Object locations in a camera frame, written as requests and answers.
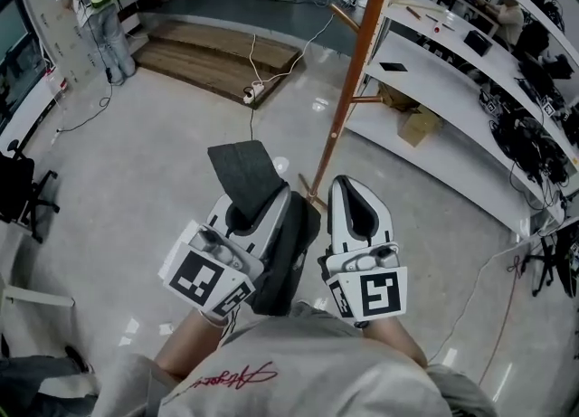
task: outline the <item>tiled floor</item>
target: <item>tiled floor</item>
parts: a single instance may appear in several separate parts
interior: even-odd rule
[[[170,0],[153,12],[196,15],[259,26],[307,41],[324,27],[331,16],[330,11],[324,6],[328,1],[337,4],[341,2],[341,0],[298,0],[292,4],[272,0]],[[365,1],[359,0],[359,6],[348,11],[358,22],[364,14]],[[352,55],[356,36],[347,26],[333,26],[319,36],[317,43],[337,52]]]
[[[348,64],[335,52],[324,55],[313,45],[306,65],[254,113],[255,137],[271,157],[289,160],[283,177],[295,190],[298,173],[311,178],[316,171]],[[98,80],[65,100],[64,126],[96,113],[106,91]],[[316,98],[327,100],[327,109],[312,109]],[[156,353],[166,340],[165,324],[176,326],[189,310],[163,289],[157,273],[181,231],[192,219],[202,222],[222,192],[206,149],[248,139],[250,115],[234,102],[141,69],[115,89],[104,113],[56,139],[38,171],[59,172],[53,191],[62,210],[50,217],[43,245],[2,227],[0,269],[6,276],[12,272],[21,286],[72,296],[76,306],[6,306],[6,335],[15,355],[57,354],[69,342],[101,375],[117,354]],[[50,143],[61,124],[62,113],[55,110],[38,138]],[[349,132],[320,190],[336,174],[361,180],[390,208],[410,274],[404,324],[429,358],[440,349],[435,362],[452,364],[478,382],[513,287],[507,267],[527,248],[485,265],[508,247],[507,229],[442,183]],[[316,264],[328,242],[322,231],[310,248],[301,299],[324,302],[329,296]],[[502,415],[559,415],[576,384],[574,304],[558,280],[533,299],[535,278],[531,267],[517,281],[503,337],[482,381]],[[327,308],[335,309],[333,301]],[[250,317],[244,310],[238,324]]]

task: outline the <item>red signature print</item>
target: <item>red signature print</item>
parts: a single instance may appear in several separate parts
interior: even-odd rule
[[[234,386],[236,390],[241,390],[246,384],[260,384],[277,377],[277,372],[266,370],[268,365],[271,364],[273,364],[272,361],[269,361],[269,363],[262,365],[253,372],[250,372],[250,367],[246,365],[240,374],[232,374],[230,371],[224,370],[215,377],[201,377],[192,386],[196,388],[197,386],[216,386],[221,384],[228,388]]]

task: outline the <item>power strip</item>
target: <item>power strip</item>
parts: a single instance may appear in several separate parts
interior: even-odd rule
[[[251,105],[255,100],[255,98],[258,95],[260,95],[264,89],[265,87],[263,87],[263,84],[261,84],[260,82],[254,82],[252,84],[252,89],[245,92],[245,97],[243,97],[243,103],[245,105]]]

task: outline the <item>wooden step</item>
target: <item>wooden step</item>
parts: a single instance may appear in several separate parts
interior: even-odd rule
[[[184,48],[181,43],[171,41],[151,41],[145,44],[135,54],[135,60],[143,68],[188,82],[241,104],[244,104],[243,89],[251,87],[256,80],[251,66],[231,59],[228,55],[206,52],[194,46]],[[263,80],[274,74],[277,72],[260,71]],[[257,109],[281,79],[266,82],[265,90],[250,107]]]
[[[249,56],[252,51],[252,34],[203,24],[168,21],[158,26],[148,37],[153,41],[171,42],[185,48],[195,47],[206,52],[214,52],[251,67]],[[299,53],[300,50],[295,47],[257,37],[252,60],[260,71],[261,78],[266,80],[267,78],[261,74],[262,71],[272,74],[287,72]]]

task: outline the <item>black office chair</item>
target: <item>black office chair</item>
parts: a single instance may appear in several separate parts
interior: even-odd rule
[[[543,246],[543,255],[528,254],[523,259],[521,272],[525,272],[527,263],[531,260],[539,260],[543,262],[543,272],[541,273],[541,280],[537,289],[533,290],[533,296],[536,297],[543,288],[546,281],[546,275],[549,274],[549,280],[546,285],[549,286],[554,280],[553,268],[557,269],[559,279],[563,285],[563,290],[569,298],[574,298],[577,293],[577,282],[575,275],[570,269],[571,259],[573,254],[571,247],[575,242],[579,242],[579,223],[571,224],[564,229],[554,232],[548,236],[552,244],[547,243],[547,237],[541,238],[541,245]]]
[[[55,213],[61,210],[57,204],[40,198],[49,177],[56,179],[58,175],[49,171],[36,184],[33,181],[34,161],[24,156],[17,140],[8,145],[8,151],[14,152],[12,158],[0,154],[0,220],[26,228],[30,225],[33,238],[42,243],[36,231],[36,206],[51,206]]]

